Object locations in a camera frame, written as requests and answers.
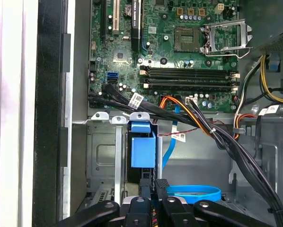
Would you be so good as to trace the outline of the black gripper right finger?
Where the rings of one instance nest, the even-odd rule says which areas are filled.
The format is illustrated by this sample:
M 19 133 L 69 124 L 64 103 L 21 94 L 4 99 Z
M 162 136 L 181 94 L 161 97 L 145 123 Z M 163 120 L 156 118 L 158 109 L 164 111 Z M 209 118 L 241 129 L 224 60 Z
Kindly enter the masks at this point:
M 159 227 L 268 227 L 267 223 L 219 203 L 201 200 L 188 205 L 175 196 L 168 196 L 166 179 L 155 180 L 158 197 Z

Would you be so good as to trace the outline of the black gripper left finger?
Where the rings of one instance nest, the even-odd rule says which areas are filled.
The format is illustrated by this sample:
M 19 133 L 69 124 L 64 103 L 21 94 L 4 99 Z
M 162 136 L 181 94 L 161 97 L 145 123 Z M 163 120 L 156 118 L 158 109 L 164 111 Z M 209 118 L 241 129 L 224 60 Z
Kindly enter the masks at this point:
M 126 197 L 122 205 L 101 201 L 54 224 L 55 227 L 151 227 L 151 188 L 141 179 L 139 195 Z

